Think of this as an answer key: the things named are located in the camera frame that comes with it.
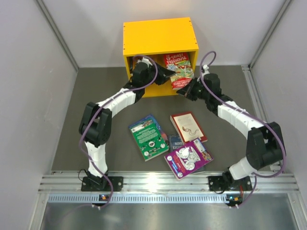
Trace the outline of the red 13-Storey Treehouse book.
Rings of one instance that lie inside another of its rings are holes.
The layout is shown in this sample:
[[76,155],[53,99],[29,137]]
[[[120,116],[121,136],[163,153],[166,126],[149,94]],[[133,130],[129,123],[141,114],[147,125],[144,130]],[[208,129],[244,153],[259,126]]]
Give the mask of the red 13-Storey Treehouse book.
[[187,52],[164,54],[165,67],[175,72],[170,77],[173,90],[184,88],[194,78],[194,71]]

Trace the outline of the green treehouse book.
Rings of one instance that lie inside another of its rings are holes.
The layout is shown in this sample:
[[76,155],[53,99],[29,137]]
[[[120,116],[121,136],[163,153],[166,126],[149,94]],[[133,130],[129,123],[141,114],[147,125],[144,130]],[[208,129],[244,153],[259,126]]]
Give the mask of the green treehouse book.
[[129,130],[145,161],[149,161],[169,150],[168,144],[152,119],[131,125]]

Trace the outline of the Roald Dahl Charlie book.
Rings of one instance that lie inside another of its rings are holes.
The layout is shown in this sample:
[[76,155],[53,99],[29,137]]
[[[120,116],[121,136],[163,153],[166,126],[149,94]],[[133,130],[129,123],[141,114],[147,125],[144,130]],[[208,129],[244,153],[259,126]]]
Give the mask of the Roald Dahl Charlie book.
[[130,70],[130,74],[132,74],[133,69],[134,69],[134,66],[135,66],[135,60],[134,60],[133,57],[130,57],[130,58],[129,58],[129,70]]

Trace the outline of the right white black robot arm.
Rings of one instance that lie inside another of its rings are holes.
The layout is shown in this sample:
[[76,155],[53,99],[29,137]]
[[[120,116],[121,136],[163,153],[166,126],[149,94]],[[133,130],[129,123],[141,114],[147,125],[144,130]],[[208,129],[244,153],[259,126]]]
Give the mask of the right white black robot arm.
[[241,185],[241,179],[278,161],[286,161],[281,127],[252,116],[223,94],[218,75],[209,73],[193,78],[177,94],[191,101],[204,100],[209,111],[231,124],[247,140],[245,157],[223,172],[223,188],[235,190]]

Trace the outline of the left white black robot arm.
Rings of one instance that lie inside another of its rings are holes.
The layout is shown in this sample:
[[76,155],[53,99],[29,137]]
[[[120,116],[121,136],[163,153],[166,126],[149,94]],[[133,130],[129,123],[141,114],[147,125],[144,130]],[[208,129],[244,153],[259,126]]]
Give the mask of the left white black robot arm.
[[175,72],[158,63],[147,63],[146,60],[135,64],[130,80],[113,96],[93,103],[89,102],[79,126],[80,144],[87,147],[89,169],[86,179],[97,190],[107,188],[110,180],[107,178],[106,142],[110,138],[112,118],[124,108],[138,102],[145,94],[145,88],[150,84],[162,85]]

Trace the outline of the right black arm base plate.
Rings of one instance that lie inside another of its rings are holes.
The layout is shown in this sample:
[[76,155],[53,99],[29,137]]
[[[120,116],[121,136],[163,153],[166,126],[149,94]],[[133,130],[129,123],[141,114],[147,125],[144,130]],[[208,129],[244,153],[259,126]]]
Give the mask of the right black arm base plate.
[[218,194],[223,192],[240,191],[241,189],[243,189],[243,192],[252,190],[251,180],[248,176],[239,180],[228,180],[221,175],[209,176],[208,183],[209,190]]

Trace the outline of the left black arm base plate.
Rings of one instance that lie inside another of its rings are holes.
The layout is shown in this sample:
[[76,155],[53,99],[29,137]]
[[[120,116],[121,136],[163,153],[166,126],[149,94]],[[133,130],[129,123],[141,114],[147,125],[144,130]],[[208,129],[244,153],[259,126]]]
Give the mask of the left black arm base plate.
[[[123,188],[122,176],[110,176],[109,180],[113,185],[114,192],[120,192]],[[106,178],[83,177],[81,186],[83,192],[111,192],[111,185]]]

